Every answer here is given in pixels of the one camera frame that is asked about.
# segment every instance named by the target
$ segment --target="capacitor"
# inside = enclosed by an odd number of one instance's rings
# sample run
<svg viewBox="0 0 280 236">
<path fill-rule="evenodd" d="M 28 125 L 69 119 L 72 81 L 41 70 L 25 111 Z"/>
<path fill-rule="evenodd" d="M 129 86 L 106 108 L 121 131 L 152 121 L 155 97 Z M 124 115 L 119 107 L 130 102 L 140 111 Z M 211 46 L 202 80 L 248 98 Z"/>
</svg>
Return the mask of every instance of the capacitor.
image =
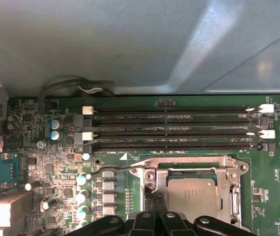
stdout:
<svg viewBox="0 0 280 236">
<path fill-rule="evenodd" d="M 86 173 L 82 172 L 79 174 L 79 176 L 77 177 L 77 184 L 79 186 L 82 186 L 86 183 Z"/>
<path fill-rule="evenodd" d="M 7 129 L 9 131 L 18 131 L 19 126 L 17 124 L 10 123 L 10 124 L 7 125 Z"/>
<path fill-rule="evenodd" d="M 62 128 L 62 122 L 57 119 L 54 119 L 50 122 L 50 127 L 51 129 L 60 129 Z"/>
<path fill-rule="evenodd" d="M 87 190 L 81 190 L 76 195 L 77 204 L 80 205 L 80 204 L 84 203 L 88 197 L 89 197 L 89 192 Z"/>
<path fill-rule="evenodd" d="M 50 198 L 48 199 L 46 202 L 43 203 L 43 209 L 44 210 L 48 210 L 49 208 L 51 208 L 52 206 L 57 204 L 57 199 L 56 198 Z"/>
<path fill-rule="evenodd" d="M 90 154 L 89 153 L 83 153 L 82 154 L 82 160 L 87 161 L 88 159 L 90 159 Z"/>
<path fill-rule="evenodd" d="M 19 117 L 17 115 L 10 115 L 8 116 L 7 121 L 12 123 L 18 123 Z"/>
<path fill-rule="evenodd" d="M 26 191 L 31 191 L 34 188 L 40 187 L 41 184 L 42 184 L 41 181 L 35 180 L 35 181 L 32 181 L 31 183 L 26 183 L 24 188 L 26 189 Z"/>
<path fill-rule="evenodd" d="M 62 139 L 62 132 L 53 130 L 50 133 L 50 138 L 51 138 L 51 140 L 60 140 L 60 139 Z"/>
<path fill-rule="evenodd" d="M 84 220 L 88 213 L 89 213 L 89 208 L 87 206 L 79 207 L 79 209 L 77 211 L 77 219 Z"/>
<path fill-rule="evenodd" d="M 28 236 L 42 236 L 44 234 L 44 230 L 42 228 L 37 228 Z"/>
<path fill-rule="evenodd" d="M 82 220 L 82 221 L 79 222 L 79 225 L 76 227 L 76 230 L 78 230 L 78 229 L 80 229 L 83 226 L 86 226 L 88 224 L 89 224 L 89 222 L 87 220 Z"/>
</svg>

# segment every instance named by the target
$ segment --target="cpu socket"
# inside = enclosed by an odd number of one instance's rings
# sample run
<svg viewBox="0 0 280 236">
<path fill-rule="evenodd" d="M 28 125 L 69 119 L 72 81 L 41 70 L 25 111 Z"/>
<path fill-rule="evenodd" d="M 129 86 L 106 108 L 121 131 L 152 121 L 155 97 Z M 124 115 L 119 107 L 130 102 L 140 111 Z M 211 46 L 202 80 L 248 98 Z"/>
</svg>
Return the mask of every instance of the cpu socket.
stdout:
<svg viewBox="0 0 280 236">
<path fill-rule="evenodd" d="M 169 211 L 185 214 L 190 222 L 209 215 L 242 226 L 240 176 L 249 165 L 227 155 L 149 157 L 131 166 L 140 178 L 141 210 L 147 206 L 145 192 L 162 193 Z"/>
</svg>

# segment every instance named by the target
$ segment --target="green circuit board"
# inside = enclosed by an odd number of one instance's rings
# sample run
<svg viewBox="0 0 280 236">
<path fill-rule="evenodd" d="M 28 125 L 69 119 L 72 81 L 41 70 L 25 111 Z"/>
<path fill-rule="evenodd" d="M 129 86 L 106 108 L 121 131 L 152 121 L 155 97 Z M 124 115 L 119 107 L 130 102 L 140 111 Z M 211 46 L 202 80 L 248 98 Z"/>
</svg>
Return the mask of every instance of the green circuit board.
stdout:
<svg viewBox="0 0 280 236">
<path fill-rule="evenodd" d="M 263 140 L 259 149 L 237 148 L 167 148 L 165 150 L 147 149 L 96 149 L 86 160 L 82 156 L 85 146 L 76 141 L 76 133 L 84 132 L 82 121 L 83 106 L 93 106 L 95 114 L 105 109 L 127 109 L 137 111 L 142 108 L 172 107 L 257 107 L 261 104 L 274 104 L 275 112 L 266 114 L 268 122 L 264 128 L 275 130 L 274 139 Z M 76 218 L 78 205 L 76 195 L 79 190 L 87 190 L 89 197 L 84 205 L 90 211 L 86 218 L 92 222 L 102 217 L 97 211 L 102 202 L 98 195 L 102 187 L 100 178 L 87 181 L 78 187 L 79 173 L 92 173 L 102 166 L 115 165 L 127 167 L 136 161 L 151 156 L 203 156 L 226 154 L 249 164 L 250 171 L 241 176 L 242 221 L 243 225 L 257 235 L 280 235 L 280 95 L 217 95 L 217 96 L 151 96 L 151 97 L 111 97 L 111 98 L 52 98 L 46 100 L 47 112 L 38 113 L 38 103 L 33 98 L 12 98 L 8 101 L 9 135 L 4 137 L 3 152 L 20 153 L 28 161 L 28 178 L 40 179 L 44 186 L 34 190 L 33 211 L 26 218 L 27 231 L 38 227 L 44 229 L 60 228 L 60 235 L 75 230 L 79 224 Z M 241 117 L 233 112 L 224 117 Z M 52 120 L 59 120 L 58 140 L 50 136 Z M 258 125 L 249 125 L 256 130 Z M 196 137 L 190 143 L 201 142 L 252 142 L 259 143 L 257 137 Z M 116 175 L 116 214 L 126 218 L 129 212 L 140 210 L 140 182 L 128 172 Z M 55 197 L 58 203 L 49 211 L 41 212 L 41 201 Z"/>
</svg>

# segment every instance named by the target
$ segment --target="black cable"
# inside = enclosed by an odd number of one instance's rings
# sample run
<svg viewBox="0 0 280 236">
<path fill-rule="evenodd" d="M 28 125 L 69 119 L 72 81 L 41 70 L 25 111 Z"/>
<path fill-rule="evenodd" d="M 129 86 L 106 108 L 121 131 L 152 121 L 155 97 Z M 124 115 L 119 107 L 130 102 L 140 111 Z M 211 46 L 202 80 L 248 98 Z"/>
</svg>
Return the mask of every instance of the black cable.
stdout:
<svg viewBox="0 0 280 236">
<path fill-rule="evenodd" d="M 73 79 L 73 80 L 66 80 L 57 82 L 51 85 L 47 85 L 46 87 L 43 87 L 38 95 L 38 110 L 39 113 L 42 115 L 45 113 L 45 96 L 52 91 L 65 89 L 68 87 L 74 87 L 74 86 L 90 86 L 90 83 L 88 80 L 84 78 L 79 79 Z"/>
</svg>

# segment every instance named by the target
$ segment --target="gray metal panel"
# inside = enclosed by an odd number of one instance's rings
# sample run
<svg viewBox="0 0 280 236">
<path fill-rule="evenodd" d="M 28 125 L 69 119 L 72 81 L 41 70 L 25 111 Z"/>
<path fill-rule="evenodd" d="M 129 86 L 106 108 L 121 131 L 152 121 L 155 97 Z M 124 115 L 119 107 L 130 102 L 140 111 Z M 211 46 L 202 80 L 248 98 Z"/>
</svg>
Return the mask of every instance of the gray metal panel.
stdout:
<svg viewBox="0 0 280 236">
<path fill-rule="evenodd" d="M 56 75 L 117 94 L 280 91 L 280 0 L 0 1 L 0 82 L 34 96 Z"/>
</svg>

